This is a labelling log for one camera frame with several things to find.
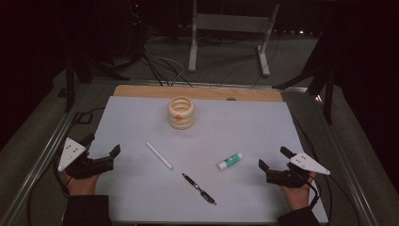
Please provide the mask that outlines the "white table mat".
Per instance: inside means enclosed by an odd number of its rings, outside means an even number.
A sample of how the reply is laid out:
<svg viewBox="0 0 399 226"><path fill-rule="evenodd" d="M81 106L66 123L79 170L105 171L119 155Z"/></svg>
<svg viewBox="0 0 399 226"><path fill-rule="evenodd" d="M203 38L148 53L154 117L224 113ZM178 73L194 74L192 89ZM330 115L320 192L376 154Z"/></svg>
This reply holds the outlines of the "white table mat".
<svg viewBox="0 0 399 226"><path fill-rule="evenodd" d="M173 166L169 170L146 146L150 142ZM108 100L89 148L99 158L117 145L114 168L101 175L97 191L109 198L110 217L134 223L255 223L288 212L278 186L265 180L258 162L285 170L284 146L302 150L287 104L197 100L195 122L185 130L168 123L168 100L116 97ZM224 170L217 164L243 158ZM208 203L182 176L188 175L216 202Z"/></svg>

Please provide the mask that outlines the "person's right hand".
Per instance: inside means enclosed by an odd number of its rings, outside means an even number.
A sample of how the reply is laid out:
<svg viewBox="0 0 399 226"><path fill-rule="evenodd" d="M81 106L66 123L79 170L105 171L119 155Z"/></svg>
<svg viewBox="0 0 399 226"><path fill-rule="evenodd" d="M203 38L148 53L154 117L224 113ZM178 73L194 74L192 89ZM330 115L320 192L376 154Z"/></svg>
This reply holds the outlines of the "person's right hand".
<svg viewBox="0 0 399 226"><path fill-rule="evenodd" d="M310 185L316 177L316 173L311 171L309 175L308 182L300 188L279 187L290 210L295 211L309 206Z"/></svg>

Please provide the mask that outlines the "white green glue stick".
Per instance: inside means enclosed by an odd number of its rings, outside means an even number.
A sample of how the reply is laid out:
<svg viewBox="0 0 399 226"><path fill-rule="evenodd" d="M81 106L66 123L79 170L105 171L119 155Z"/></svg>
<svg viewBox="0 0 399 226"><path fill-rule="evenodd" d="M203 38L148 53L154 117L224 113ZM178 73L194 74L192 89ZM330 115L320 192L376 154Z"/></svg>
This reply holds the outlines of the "white green glue stick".
<svg viewBox="0 0 399 226"><path fill-rule="evenodd" d="M241 153L235 153L235 154L231 155L230 157L219 162L216 166L219 170L225 170L228 167L239 162L242 158L243 158L243 155Z"/></svg>

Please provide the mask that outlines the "person's left hand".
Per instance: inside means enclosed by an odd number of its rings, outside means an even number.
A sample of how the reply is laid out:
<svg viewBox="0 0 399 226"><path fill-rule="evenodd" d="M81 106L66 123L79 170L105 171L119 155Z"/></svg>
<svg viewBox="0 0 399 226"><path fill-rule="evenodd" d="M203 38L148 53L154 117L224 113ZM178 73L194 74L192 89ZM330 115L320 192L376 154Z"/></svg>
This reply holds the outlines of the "person's left hand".
<svg viewBox="0 0 399 226"><path fill-rule="evenodd" d="M74 179L66 174L66 188L71 196L94 195L99 178L100 175L97 174L86 179Z"/></svg>

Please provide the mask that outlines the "dark equipment rack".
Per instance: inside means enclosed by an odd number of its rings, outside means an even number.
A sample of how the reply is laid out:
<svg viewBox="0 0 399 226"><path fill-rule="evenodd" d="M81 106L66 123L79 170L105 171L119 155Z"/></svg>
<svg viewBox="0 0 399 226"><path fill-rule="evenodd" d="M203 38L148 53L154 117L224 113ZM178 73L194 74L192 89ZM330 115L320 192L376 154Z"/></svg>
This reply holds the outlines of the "dark equipment rack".
<svg viewBox="0 0 399 226"><path fill-rule="evenodd" d="M138 34L144 26L141 0L124 1L128 27L133 34Z"/></svg>

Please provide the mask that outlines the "black pen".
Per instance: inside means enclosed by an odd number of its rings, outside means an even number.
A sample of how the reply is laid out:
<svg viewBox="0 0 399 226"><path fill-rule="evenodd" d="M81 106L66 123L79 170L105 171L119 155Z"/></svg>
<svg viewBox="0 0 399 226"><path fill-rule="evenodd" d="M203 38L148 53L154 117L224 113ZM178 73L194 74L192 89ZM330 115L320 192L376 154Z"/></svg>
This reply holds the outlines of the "black pen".
<svg viewBox="0 0 399 226"><path fill-rule="evenodd" d="M204 200L206 200L210 204L216 205L215 200L206 191L204 191L194 180L192 180L185 173L182 173L182 176L191 186L193 186L200 193L200 195Z"/></svg>

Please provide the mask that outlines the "metal floor rail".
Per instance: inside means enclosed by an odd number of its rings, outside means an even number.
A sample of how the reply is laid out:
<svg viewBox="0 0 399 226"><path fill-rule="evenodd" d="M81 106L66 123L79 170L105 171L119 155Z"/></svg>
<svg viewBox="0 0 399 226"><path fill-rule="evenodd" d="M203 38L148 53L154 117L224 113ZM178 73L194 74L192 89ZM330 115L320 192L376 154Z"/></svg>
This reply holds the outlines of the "metal floor rail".
<svg viewBox="0 0 399 226"><path fill-rule="evenodd" d="M340 167L341 174L345 179L346 185L350 192L350 197L355 205L355 210L358 213L359 221L363 226L379 226L375 214L370 207L369 202L360 186L359 180L350 165L349 158L346 156L343 146L340 144L337 133L331 124L327 122L324 116L324 101L319 95L312 97L313 104L317 111L318 117L321 119L321 124L324 127L328 139L332 142L332 152L336 158L337 164Z"/></svg>
<svg viewBox="0 0 399 226"><path fill-rule="evenodd" d="M0 226L15 226L31 188L51 162L75 106L53 91L0 152Z"/></svg>

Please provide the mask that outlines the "black stand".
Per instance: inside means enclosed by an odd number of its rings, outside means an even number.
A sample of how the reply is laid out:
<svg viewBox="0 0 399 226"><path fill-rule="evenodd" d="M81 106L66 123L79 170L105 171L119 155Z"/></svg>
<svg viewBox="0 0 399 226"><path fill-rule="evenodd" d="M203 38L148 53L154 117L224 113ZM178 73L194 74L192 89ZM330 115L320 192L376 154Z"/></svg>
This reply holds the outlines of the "black stand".
<svg viewBox="0 0 399 226"><path fill-rule="evenodd" d="M273 86L273 89L284 90L311 77L312 81L307 87L307 93L316 96L322 90L325 91L323 115L328 124L332 124L331 106L335 77L333 60L331 59L333 57L332 50L333 48L328 45L328 34L325 31L319 36L318 42L306 61L301 74L282 84Z"/></svg>
<svg viewBox="0 0 399 226"><path fill-rule="evenodd" d="M66 97L66 112L69 112L72 109L75 102L74 78L77 77L81 83L89 84L94 78L94 75L90 70L91 68L94 68L115 80L128 81L127 77L115 73L82 52L67 52L65 65L66 89L64 91Z"/></svg>

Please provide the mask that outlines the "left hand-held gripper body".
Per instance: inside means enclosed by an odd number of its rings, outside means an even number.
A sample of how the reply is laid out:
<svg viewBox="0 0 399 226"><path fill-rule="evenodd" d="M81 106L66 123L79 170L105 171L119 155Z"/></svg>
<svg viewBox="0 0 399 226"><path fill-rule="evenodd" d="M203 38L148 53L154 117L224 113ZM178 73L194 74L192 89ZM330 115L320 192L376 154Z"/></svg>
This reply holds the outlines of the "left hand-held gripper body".
<svg viewBox="0 0 399 226"><path fill-rule="evenodd" d="M74 179L86 179L113 169L110 156L98 159L88 157L88 147L84 147L69 137L66 138L57 170L65 171Z"/></svg>

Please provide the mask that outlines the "white metal stand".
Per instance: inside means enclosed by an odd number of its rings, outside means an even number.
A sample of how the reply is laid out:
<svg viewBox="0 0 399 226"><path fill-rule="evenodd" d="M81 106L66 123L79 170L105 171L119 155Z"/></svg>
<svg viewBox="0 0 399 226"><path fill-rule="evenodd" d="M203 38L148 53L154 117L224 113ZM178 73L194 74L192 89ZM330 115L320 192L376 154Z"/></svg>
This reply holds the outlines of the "white metal stand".
<svg viewBox="0 0 399 226"><path fill-rule="evenodd" d="M266 17L239 15L223 15L198 13L198 0L193 0L191 47L188 60L188 70L193 73L197 69L198 30L234 31L264 33L263 43L257 46L257 55L263 76L269 76L269 61L266 59L266 47L271 37L272 29L279 11L279 4L274 4L271 14Z"/></svg>

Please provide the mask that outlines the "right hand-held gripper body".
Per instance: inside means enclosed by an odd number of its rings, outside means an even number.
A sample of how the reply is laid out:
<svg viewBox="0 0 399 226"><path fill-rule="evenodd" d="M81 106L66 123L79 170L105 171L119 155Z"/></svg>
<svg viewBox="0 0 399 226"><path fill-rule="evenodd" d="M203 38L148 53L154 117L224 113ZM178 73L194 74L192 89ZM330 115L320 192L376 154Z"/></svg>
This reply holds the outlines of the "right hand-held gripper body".
<svg viewBox="0 0 399 226"><path fill-rule="evenodd" d="M308 182L311 171L324 175L330 174L328 169L306 153L295 153L295 156L289 159L287 166L288 170L284 171L269 169L266 173L266 182L278 186L300 188Z"/></svg>

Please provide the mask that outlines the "white pen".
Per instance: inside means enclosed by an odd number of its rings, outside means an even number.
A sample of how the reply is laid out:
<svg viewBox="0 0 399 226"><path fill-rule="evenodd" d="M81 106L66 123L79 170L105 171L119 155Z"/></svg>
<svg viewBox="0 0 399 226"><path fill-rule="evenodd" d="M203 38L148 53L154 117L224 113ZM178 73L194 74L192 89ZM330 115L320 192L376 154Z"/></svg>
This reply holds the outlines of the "white pen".
<svg viewBox="0 0 399 226"><path fill-rule="evenodd" d="M165 159L164 156L162 156L158 150L152 146L150 142L146 142L146 146L160 159L160 161L163 162L163 164L169 169L169 170L174 170L173 166Z"/></svg>

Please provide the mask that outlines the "cream ribbed pen holder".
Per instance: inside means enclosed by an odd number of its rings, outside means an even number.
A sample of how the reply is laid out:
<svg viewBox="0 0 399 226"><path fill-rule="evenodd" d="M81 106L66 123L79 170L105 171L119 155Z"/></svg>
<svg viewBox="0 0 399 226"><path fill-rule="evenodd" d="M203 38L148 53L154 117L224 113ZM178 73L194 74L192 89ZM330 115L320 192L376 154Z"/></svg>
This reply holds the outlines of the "cream ribbed pen holder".
<svg viewBox="0 0 399 226"><path fill-rule="evenodd" d="M177 96L168 102L168 122L179 130L191 127L195 122L195 105L185 96Z"/></svg>

